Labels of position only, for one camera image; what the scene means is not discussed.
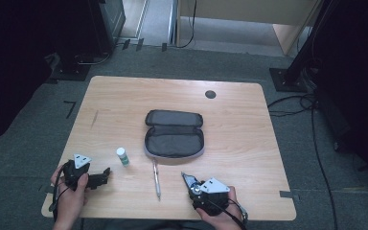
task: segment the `bottle cap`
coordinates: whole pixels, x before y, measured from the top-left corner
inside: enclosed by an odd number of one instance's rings
[[[116,154],[122,156],[125,154],[125,149],[124,148],[118,148],[116,149]]]

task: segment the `pen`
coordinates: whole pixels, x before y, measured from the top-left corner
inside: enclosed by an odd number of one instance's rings
[[[159,198],[159,201],[160,201],[160,196],[161,196],[160,183],[158,181],[157,162],[156,162],[156,159],[154,159],[154,158],[153,158],[153,170],[154,170],[154,181],[156,183],[156,193],[157,193],[157,197]]]

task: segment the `small bottle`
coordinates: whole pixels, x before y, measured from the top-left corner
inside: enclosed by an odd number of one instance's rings
[[[129,158],[127,158],[127,152],[124,148],[116,149],[116,154],[118,155],[119,159],[121,159],[122,165],[125,167],[129,165]]]

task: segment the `hand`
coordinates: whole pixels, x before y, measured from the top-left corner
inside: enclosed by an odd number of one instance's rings
[[[230,188],[230,191],[228,193],[228,197],[238,203],[236,199],[235,187],[229,186],[229,188]],[[205,213],[204,210],[200,208],[197,208],[195,210],[199,213],[199,216],[202,218],[202,220],[213,225],[215,229],[217,230],[239,230],[240,229],[238,224],[234,222],[227,214],[223,212],[217,216],[211,217],[207,213]],[[226,208],[226,211],[228,211],[230,214],[235,216],[238,220],[242,221],[241,211],[236,206],[236,204],[232,204],[231,202],[229,202],[229,206]]]
[[[56,171],[53,173],[51,181],[53,184],[56,183],[56,179],[58,177],[58,173],[61,170],[61,167],[58,167]],[[63,229],[71,229],[73,227],[74,221],[79,217],[82,206],[87,202],[85,197],[86,184],[88,183],[88,174],[84,173],[78,183],[78,187],[76,191],[71,189],[67,189],[67,186],[64,184],[64,179],[61,178],[58,182],[58,195],[60,195],[64,190],[65,191],[58,199],[57,202],[57,220],[53,229],[63,230]]]

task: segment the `wooden desk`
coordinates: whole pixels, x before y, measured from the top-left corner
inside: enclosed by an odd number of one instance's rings
[[[179,46],[181,16],[193,17],[195,0],[175,1],[175,42]],[[280,46],[287,55],[316,17],[320,6],[321,0],[197,0],[195,17],[273,24]]]
[[[217,96],[206,98],[207,90]],[[156,108],[200,113],[205,135],[205,152],[196,160],[159,165],[161,201],[151,160],[144,154],[145,118]],[[114,153],[118,147],[126,149],[127,168]],[[280,197],[280,191],[289,191],[288,181],[257,83],[95,77],[59,163],[74,153],[93,159],[90,173],[112,170],[108,184],[90,193],[81,212],[85,218],[199,219],[181,172],[235,186],[250,219],[296,216],[292,199]],[[42,207],[46,217],[52,215],[50,203],[47,195]]]

